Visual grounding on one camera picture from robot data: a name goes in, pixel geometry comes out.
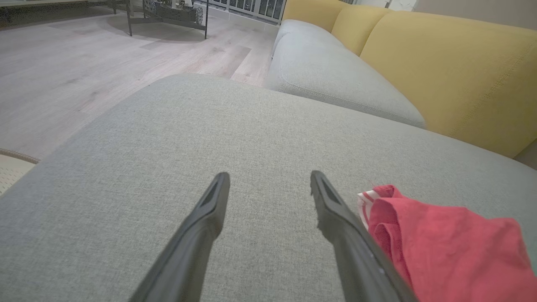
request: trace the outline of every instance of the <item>gray sofa seat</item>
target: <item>gray sofa seat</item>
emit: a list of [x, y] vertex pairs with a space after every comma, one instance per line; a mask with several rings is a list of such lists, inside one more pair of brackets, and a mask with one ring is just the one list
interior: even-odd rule
[[345, 48], [345, 46], [343, 46], [343, 43], [341, 43], [336, 37], [334, 37], [331, 33], [317, 25], [298, 20], [284, 20], [280, 25], [278, 35], [276, 36], [276, 40], [274, 41], [274, 46], [272, 47], [271, 53], [272, 55], [274, 55], [276, 46], [278, 45], [278, 42], [281, 40], [281, 38], [290, 33], [299, 33], [302, 37], [310, 41], [317, 41], [321, 44], [328, 44]]
[[264, 87], [425, 128], [416, 107], [360, 57], [302, 34], [279, 41]]
[[127, 301], [221, 171], [226, 220], [202, 301], [343, 301], [309, 175], [349, 207], [394, 184], [513, 217], [537, 261], [537, 171], [355, 110], [202, 75], [164, 78], [75, 134], [0, 198], [0, 301]]

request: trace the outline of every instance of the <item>folded red cloth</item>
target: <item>folded red cloth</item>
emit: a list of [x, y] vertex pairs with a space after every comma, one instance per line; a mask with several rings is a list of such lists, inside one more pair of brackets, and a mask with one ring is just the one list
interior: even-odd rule
[[514, 219], [424, 204], [392, 185], [373, 190], [361, 194], [360, 216], [421, 302], [537, 301]]

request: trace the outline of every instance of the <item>floor plank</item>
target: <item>floor plank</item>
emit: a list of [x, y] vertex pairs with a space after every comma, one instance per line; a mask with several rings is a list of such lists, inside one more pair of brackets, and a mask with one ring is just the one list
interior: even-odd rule
[[42, 159], [146, 85], [180, 73], [262, 85], [275, 34], [209, 17], [204, 33], [86, 9], [0, 28], [0, 148]]

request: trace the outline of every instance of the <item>yellow cushion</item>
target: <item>yellow cushion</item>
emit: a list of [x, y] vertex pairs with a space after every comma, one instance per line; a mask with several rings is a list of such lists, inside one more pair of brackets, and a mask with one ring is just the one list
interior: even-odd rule
[[360, 56], [403, 93], [427, 128], [514, 157], [537, 138], [537, 32], [397, 11]]
[[349, 5], [341, 10], [332, 34], [350, 51], [360, 55], [377, 22], [392, 10], [367, 5]]
[[351, 6], [339, 0], [287, 0], [282, 20], [308, 22], [331, 32], [342, 8]]

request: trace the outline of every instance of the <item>metal railing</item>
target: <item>metal railing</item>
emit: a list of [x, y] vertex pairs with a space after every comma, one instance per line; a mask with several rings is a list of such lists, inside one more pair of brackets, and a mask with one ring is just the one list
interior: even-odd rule
[[286, 0], [208, 0], [209, 4], [257, 17], [275, 24], [281, 23]]

